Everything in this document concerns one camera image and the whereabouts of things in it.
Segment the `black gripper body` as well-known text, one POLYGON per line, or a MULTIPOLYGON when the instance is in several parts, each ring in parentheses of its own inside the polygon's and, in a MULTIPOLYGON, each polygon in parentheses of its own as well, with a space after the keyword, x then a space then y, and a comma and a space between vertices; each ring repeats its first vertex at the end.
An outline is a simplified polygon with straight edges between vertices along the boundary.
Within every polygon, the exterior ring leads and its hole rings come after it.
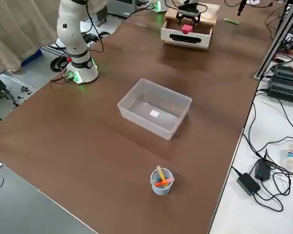
POLYGON ((178 14, 181 15, 199 15, 201 14, 197 8, 197 3, 189 3, 185 5, 180 5, 177 7, 178 14))

